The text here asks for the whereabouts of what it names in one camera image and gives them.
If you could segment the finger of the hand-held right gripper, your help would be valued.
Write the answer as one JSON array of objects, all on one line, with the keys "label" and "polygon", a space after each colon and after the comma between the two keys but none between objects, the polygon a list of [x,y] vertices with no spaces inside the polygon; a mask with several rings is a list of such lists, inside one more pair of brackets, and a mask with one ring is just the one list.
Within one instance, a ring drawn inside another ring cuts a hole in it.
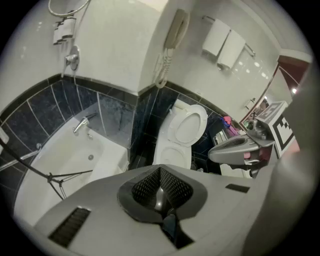
[{"label": "finger of the hand-held right gripper", "polygon": [[240,136],[240,137],[229,138],[226,141],[220,143],[219,145],[221,147],[237,147],[237,146],[249,144],[251,142],[252,142],[251,138]]},{"label": "finger of the hand-held right gripper", "polygon": [[208,152],[208,158],[219,164],[245,164],[245,153],[251,153],[259,150],[260,147],[253,140],[235,147],[221,147],[216,145]]}]

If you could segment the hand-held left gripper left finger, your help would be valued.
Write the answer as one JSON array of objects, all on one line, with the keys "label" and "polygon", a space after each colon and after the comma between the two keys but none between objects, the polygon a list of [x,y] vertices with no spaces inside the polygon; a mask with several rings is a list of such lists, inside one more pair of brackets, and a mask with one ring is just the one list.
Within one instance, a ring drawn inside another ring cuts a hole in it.
[{"label": "hand-held left gripper left finger", "polygon": [[90,214],[69,250],[175,250],[158,224],[134,220],[118,202],[121,185],[150,169],[141,167],[88,183],[52,207],[34,228],[48,237],[76,207],[82,207]]}]

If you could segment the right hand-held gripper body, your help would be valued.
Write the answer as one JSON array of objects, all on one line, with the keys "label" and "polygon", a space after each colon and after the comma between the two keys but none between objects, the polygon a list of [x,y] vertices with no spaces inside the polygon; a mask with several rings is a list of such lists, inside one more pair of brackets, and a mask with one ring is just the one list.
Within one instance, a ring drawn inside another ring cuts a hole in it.
[{"label": "right hand-held gripper body", "polygon": [[295,140],[283,114],[287,107],[285,101],[273,102],[248,122],[246,134],[258,145],[257,159],[251,152],[245,161],[252,178],[258,175],[261,168],[279,160]]}]

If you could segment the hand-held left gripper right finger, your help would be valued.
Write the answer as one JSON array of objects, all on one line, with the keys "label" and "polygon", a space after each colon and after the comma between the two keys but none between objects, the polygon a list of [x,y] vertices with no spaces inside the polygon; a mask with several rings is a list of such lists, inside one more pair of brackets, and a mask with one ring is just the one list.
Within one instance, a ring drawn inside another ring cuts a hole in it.
[{"label": "hand-held left gripper right finger", "polygon": [[202,173],[161,165],[191,186],[191,197],[176,211],[182,232],[193,241],[243,243],[260,208],[261,179]]}]

